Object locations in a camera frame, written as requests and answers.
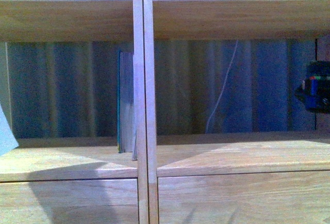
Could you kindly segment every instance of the shelf board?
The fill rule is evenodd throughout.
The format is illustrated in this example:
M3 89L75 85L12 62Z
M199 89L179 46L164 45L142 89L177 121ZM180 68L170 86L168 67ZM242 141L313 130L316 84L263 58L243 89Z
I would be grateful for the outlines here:
M14 149L0 157L0 182L136 178L137 161L131 161L131 153L119 154L117 146L103 146L105 139L91 138L88 142L88 138L82 138L83 144L94 147ZM100 147L95 146L98 140ZM34 139L32 146L52 142L79 145L79 138Z
M315 38L330 33L330 0L153 0L156 39Z
M0 41L133 40L133 0L0 0Z
M159 137L158 177L330 170L330 135L207 134Z

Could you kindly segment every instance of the light wood surface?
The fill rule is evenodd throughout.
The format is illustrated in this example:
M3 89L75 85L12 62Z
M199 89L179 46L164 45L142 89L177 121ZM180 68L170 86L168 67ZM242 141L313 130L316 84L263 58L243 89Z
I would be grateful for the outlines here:
M156 97L153 0L143 0L144 60L145 60L145 107L148 157L149 221L158 224L158 186L156 158Z
M133 39L133 0L0 0L0 41Z
M160 224L330 223L329 178L329 171L160 178Z
M0 184L3 224L139 223L137 180Z
M137 176L131 153L117 147L18 148L0 157L0 182Z
M154 0L155 38L306 38L330 31L330 0Z
M149 224L148 167L145 130L143 0L133 0L134 14L134 106L137 124L139 220Z
M327 134L289 132L158 138L159 142L169 143L168 140L192 144L158 146L158 177L330 170L330 136Z

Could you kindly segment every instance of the bookcase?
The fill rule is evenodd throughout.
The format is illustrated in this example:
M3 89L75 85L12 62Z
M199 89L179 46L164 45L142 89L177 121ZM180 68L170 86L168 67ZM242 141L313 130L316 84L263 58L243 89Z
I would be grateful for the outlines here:
M319 38L328 1L143 0L151 223L328 221L318 207L329 194L327 134L157 136L153 47L156 39Z
M142 0L0 0L0 10L1 42L132 42L140 107L138 161L115 137L19 140L0 158L2 222L147 223Z
M111 138L22 140L2 156L5 223L327 223L328 134L157 136L154 41L318 38L329 4L0 0L3 42L133 41L138 106L137 162Z

